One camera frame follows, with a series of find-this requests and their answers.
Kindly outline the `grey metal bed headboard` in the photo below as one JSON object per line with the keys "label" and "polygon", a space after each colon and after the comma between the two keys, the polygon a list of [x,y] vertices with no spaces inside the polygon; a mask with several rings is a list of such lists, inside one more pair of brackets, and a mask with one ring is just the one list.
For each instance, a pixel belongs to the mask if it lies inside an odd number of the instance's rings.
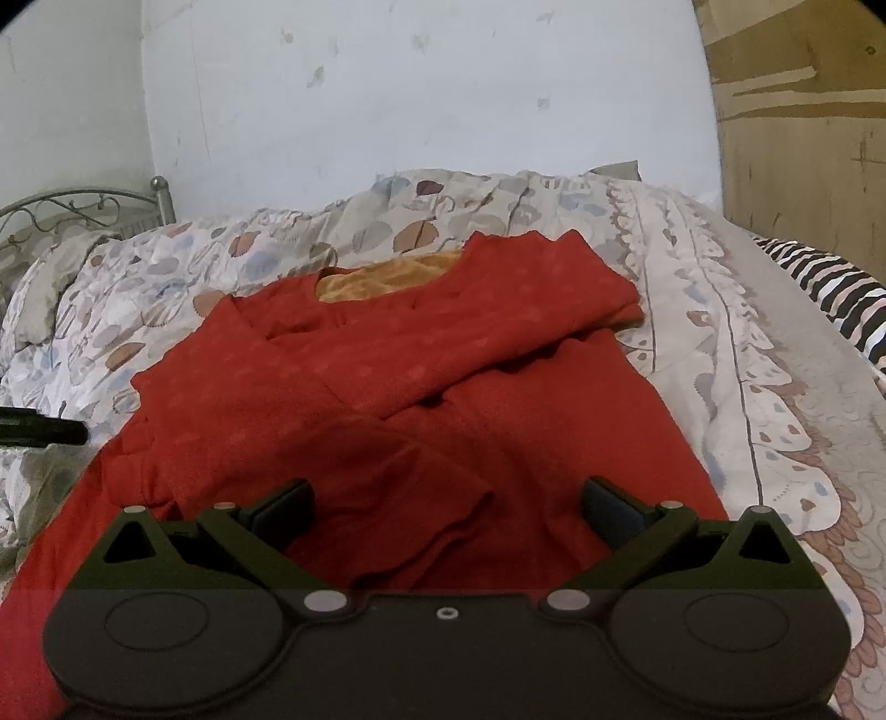
{"label": "grey metal bed headboard", "polygon": [[69,231],[99,231],[133,237],[175,224],[177,213],[169,183],[148,180],[144,191],[81,186],[44,191],[2,208],[2,255],[30,256],[41,241],[57,243]]}

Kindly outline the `black white striped bedsheet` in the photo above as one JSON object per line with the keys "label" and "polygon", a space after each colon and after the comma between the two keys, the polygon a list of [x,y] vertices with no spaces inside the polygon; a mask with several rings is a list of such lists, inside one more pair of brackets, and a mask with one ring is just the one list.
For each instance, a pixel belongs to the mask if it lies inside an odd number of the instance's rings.
{"label": "black white striped bedsheet", "polygon": [[877,377],[884,379],[886,291],[882,282],[841,255],[799,240],[757,235],[755,243],[873,366]]}

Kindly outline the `patterned circle print duvet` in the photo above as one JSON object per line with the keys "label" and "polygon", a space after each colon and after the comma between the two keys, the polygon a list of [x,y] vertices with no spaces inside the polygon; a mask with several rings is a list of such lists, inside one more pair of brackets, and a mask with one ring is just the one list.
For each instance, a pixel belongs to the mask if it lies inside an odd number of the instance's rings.
{"label": "patterned circle print duvet", "polygon": [[219,297],[280,277],[461,248],[474,233],[578,231],[641,297],[620,340],[728,513],[756,502],[793,531],[846,615],[835,690],[847,718],[884,712],[884,379],[753,234],[694,199],[610,171],[551,177],[420,169],[314,212],[177,221],[91,252],[55,332],[2,342],[2,399],[81,419],[95,444],[137,408],[135,373]]}

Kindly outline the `patterned pillow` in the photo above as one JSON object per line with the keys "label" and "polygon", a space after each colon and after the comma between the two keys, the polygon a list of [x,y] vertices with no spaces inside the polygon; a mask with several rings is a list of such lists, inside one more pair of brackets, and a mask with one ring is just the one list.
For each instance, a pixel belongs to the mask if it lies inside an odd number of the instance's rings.
{"label": "patterned pillow", "polygon": [[116,231],[68,234],[40,254],[12,291],[2,321],[2,342],[13,351],[48,341],[55,332],[61,297],[74,282],[93,250],[119,241]]}

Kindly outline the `red long-sleeve top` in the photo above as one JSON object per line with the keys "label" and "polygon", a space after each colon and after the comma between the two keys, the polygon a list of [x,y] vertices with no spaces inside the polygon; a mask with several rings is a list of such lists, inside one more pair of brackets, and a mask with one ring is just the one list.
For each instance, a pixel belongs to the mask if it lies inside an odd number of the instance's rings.
{"label": "red long-sleeve top", "polygon": [[2,606],[2,712],[53,718],[45,620],[120,510],[192,519],[310,482],[293,563],[341,591],[542,593],[605,557],[580,521],[604,477],[724,507],[616,333],[640,297],[580,234],[477,234],[437,279],[326,303],[290,277],[225,297],[133,381],[137,412],[40,534]]}

